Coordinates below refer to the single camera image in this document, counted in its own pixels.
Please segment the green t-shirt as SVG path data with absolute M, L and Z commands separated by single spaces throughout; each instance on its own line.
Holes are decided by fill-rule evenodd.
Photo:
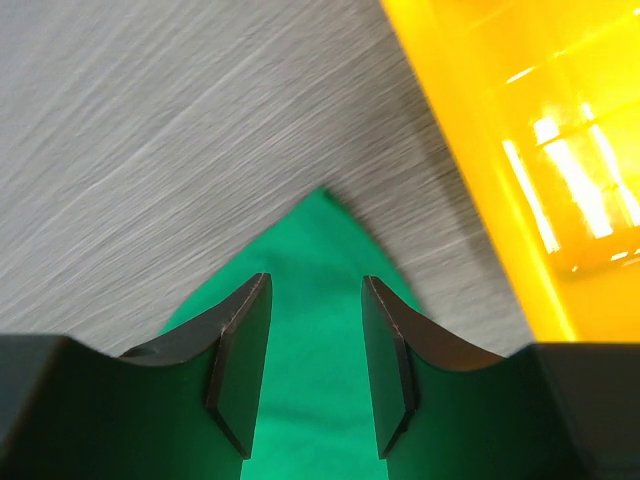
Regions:
M 175 328 L 252 275 L 272 280 L 272 315 L 254 446 L 245 479 L 384 479 L 361 318 L 365 276 L 412 307 L 408 282 L 329 190 L 319 188 L 197 288 Z

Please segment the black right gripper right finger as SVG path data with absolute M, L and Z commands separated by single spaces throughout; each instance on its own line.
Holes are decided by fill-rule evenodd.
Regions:
M 376 445 L 389 477 L 514 476 L 521 358 L 463 340 L 374 276 L 363 280 L 362 322 Z

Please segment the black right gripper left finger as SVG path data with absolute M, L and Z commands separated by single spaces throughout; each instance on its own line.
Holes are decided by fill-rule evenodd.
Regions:
M 255 274 L 121 355 L 136 390 L 116 478 L 239 478 L 252 452 L 271 309 L 271 277 Z

